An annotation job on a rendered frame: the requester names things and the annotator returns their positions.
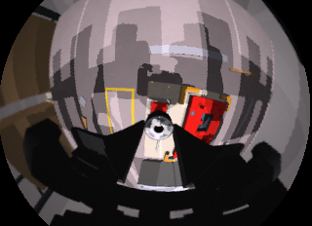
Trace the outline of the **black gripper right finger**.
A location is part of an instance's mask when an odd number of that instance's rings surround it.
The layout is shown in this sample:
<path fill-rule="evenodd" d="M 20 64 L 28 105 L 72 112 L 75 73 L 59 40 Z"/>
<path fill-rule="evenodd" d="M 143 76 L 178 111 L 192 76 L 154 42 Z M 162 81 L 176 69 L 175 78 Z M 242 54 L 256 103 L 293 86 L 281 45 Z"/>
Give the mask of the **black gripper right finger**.
<path fill-rule="evenodd" d="M 173 125 L 175 125 L 173 143 L 178 157 L 182 188 L 195 187 L 195 180 L 213 167 L 215 161 L 226 156 L 238 155 L 245 148 L 245 144 L 242 143 L 210 145 L 196 137 L 194 133 L 181 128 L 179 124 Z"/>

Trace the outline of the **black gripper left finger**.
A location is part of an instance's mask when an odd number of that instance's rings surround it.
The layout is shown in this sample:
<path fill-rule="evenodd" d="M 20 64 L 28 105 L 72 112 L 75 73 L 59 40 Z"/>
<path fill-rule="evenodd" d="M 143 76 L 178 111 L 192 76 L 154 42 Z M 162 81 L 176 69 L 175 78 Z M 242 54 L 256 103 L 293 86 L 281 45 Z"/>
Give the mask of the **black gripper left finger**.
<path fill-rule="evenodd" d="M 104 157 L 114 175 L 117 176 L 117 182 L 125 183 L 137 152 L 137 146 L 141 141 L 143 128 L 144 121 L 139 121 L 110 135 L 87 132 L 87 130 L 78 129 L 75 126 L 70 131 L 74 140 L 77 141 L 78 147 L 81 145 L 81 147 Z"/>

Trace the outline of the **black rubber tyre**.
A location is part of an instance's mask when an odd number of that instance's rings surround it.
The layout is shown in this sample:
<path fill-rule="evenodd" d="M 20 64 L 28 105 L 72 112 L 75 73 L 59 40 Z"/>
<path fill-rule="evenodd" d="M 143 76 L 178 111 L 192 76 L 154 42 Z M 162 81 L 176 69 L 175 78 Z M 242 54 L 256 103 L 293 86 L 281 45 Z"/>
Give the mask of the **black rubber tyre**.
<path fill-rule="evenodd" d="M 163 110 L 155 110 L 155 112 L 148 114 L 144 124 L 145 135 L 152 140 L 168 139 L 174 129 L 175 125 L 172 124 L 171 117 Z"/>

